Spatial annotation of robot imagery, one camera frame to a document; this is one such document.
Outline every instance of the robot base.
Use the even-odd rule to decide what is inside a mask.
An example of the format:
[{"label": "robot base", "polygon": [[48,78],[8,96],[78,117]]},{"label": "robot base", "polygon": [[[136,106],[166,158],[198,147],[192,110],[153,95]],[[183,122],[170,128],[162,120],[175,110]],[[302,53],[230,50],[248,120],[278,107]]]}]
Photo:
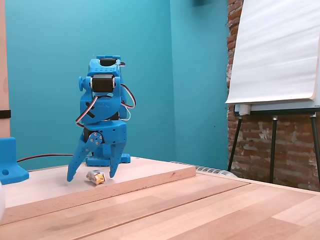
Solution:
[{"label": "robot base", "polygon": [[29,173],[17,164],[16,139],[0,138],[0,181],[3,185],[22,182],[29,178]]},{"label": "robot base", "polygon": [[[123,153],[121,156],[121,164],[129,164],[131,161],[130,155]],[[89,156],[85,159],[86,165],[89,167],[109,167],[110,159],[104,159],[102,157]]]}]

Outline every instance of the teal wall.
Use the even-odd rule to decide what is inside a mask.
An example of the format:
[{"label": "teal wall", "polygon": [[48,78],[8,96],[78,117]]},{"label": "teal wall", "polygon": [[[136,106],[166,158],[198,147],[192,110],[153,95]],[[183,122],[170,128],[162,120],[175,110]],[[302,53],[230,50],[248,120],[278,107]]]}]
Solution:
[{"label": "teal wall", "polygon": [[227,0],[171,0],[176,160],[226,169]]},{"label": "teal wall", "polygon": [[[79,76],[96,55],[120,55],[137,107],[125,151],[175,159],[169,0],[7,0],[11,135],[18,159],[73,153],[81,134]],[[35,158],[26,169],[68,164]]]},{"label": "teal wall", "polygon": [[[7,0],[11,135],[18,159],[73,153],[85,76],[96,55],[121,55],[137,99],[125,151],[227,166],[227,0]],[[65,165],[35,158],[30,170]]]}]

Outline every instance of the white paper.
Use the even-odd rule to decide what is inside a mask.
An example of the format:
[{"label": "white paper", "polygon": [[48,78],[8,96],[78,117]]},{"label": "white paper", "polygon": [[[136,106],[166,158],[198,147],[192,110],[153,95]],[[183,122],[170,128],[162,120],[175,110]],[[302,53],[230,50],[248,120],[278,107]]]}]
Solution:
[{"label": "white paper", "polygon": [[227,104],[313,100],[320,0],[245,0]]}]

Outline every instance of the wooden plank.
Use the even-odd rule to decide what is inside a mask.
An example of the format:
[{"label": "wooden plank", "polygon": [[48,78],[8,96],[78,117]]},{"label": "wooden plank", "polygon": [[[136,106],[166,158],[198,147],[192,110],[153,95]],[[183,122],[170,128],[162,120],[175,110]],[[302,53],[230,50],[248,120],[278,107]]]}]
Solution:
[{"label": "wooden plank", "polygon": [[320,196],[314,196],[298,205],[273,216],[275,219],[300,226],[308,226],[320,220]]},{"label": "wooden plank", "polygon": [[241,190],[244,185],[247,183],[198,174],[196,177],[5,224],[0,226],[0,239],[80,239],[148,216],[157,216],[157,213],[177,209],[178,206],[185,206],[184,210],[191,210],[192,206],[189,206],[189,203],[202,201],[204,206],[209,206],[213,201],[207,201],[206,199],[210,198],[207,196],[216,195],[215,201],[223,202],[239,192],[261,188],[254,186]]},{"label": "wooden plank", "polygon": [[292,233],[285,240],[319,240],[320,231],[318,227],[304,227],[298,232]]},{"label": "wooden plank", "polygon": [[[249,184],[99,232],[83,240],[223,240],[238,233],[245,234],[246,230],[253,232],[252,226],[261,228],[261,223],[274,214],[312,197],[311,194]],[[286,236],[290,232],[290,226],[287,227],[290,224],[286,223],[284,228]]]},{"label": "wooden plank", "polygon": [[[9,110],[5,0],[0,0],[0,110]],[[10,137],[10,119],[0,119],[0,138]]]},{"label": "wooden plank", "polygon": [[259,239],[259,240],[285,240],[293,233],[298,232],[303,227],[287,222],[281,221],[272,217],[264,221],[258,222],[244,229],[232,237],[225,238],[226,240],[243,240],[243,239]]},{"label": "wooden plank", "polygon": [[54,211],[110,198],[176,180],[193,177],[194,166],[132,157],[131,163],[120,164],[114,178],[94,185],[86,175],[99,169],[109,174],[109,167],[87,167],[82,164],[73,181],[67,182],[67,167],[35,171],[23,182],[4,186],[7,224]]},{"label": "wooden plank", "polygon": [[290,186],[282,186],[282,185],[277,185],[277,184],[273,184],[273,183],[268,183],[268,182],[263,182],[263,181],[255,181],[255,180],[250,180],[250,179],[245,179],[245,178],[240,178],[240,177],[218,175],[215,173],[204,172],[204,171],[196,171],[196,173],[207,175],[207,176],[212,176],[215,178],[237,180],[237,181],[245,182],[245,183],[249,183],[249,184],[259,184],[259,185],[274,187],[274,188],[278,188],[278,189],[285,189],[285,190],[291,190],[291,191],[296,191],[296,192],[300,192],[300,193],[313,194],[313,195],[320,196],[320,192],[318,192],[318,191],[305,190],[305,189],[294,188],[294,187],[290,187]]}]

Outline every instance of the easel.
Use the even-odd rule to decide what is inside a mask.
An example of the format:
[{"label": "easel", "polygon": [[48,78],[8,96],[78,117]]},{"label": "easel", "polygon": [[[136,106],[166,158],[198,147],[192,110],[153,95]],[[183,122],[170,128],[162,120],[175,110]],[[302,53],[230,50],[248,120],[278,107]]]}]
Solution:
[{"label": "easel", "polygon": [[[252,111],[250,115],[269,115],[273,116],[272,118],[272,139],[271,139],[271,151],[270,151],[270,172],[269,172],[269,183],[274,182],[274,168],[275,168],[275,150],[276,150],[276,134],[277,134],[277,122],[278,116],[285,115],[309,115],[312,125],[312,134],[314,141],[314,151],[316,158],[316,167],[318,171],[318,179],[320,184],[320,147],[319,147],[319,136],[317,128],[317,116],[316,112],[319,112],[320,108],[309,108],[309,109],[284,109],[284,110],[263,110],[263,111]],[[234,136],[233,146],[230,154],[228,171],[230,172],[232,162],[235,155],[237,140],[239,136],[239,131],[242,123],[242,116],[239,116],[238,124],[236,127],[236,132]]]}]

